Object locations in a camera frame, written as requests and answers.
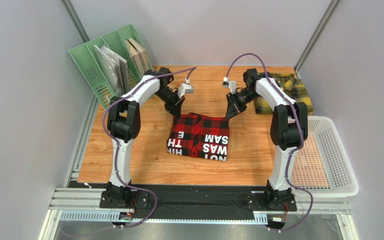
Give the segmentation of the red black plaid shirt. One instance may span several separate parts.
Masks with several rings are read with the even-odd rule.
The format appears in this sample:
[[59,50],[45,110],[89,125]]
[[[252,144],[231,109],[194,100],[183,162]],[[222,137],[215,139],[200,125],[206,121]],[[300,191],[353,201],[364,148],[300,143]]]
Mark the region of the red black plaid shirt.
[[190,112],[173,117],[166,148],[174,155],[225,162],[229,139],[228,120]]

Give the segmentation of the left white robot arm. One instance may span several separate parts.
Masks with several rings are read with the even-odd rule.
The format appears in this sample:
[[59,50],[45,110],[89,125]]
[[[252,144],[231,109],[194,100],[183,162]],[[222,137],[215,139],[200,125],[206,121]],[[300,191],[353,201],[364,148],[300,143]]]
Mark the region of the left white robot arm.
[[178,90],[169,88],[174,74],[166,67],[159,70],[149,69],[142,80],[121,97],[113,97],[106,109],[106,128],[104,129],[113,143],[113,165],[106,191],[103,197],[114,198],[127,204],[132,197],[130,162],[134,140],[141,129],[140,108],[153,95],[164,101],[165,110],[176,118],[181,116],[181,107],[185,100]]

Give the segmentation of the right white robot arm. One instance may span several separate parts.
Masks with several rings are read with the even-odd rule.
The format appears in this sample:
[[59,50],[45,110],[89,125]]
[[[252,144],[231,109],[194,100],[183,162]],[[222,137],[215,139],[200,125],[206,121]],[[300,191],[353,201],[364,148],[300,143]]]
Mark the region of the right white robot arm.
[[267,181],[266,202],[278,203],[288,201],[292,197],[292,186],[289,182],[290,164],[296,152],[303,147],[308,135],[308,110],[303,102],[290,98],[268,73],[259,73],[255,68],[243,73],[246,87],[237,91],[237,84],[223,78],[223,87],[229,88],[226,95],[226,120],[229,120],[247,109],[247,104],[262,97],[272,109],[270,138],[275,145],[275,159],[272,174]]

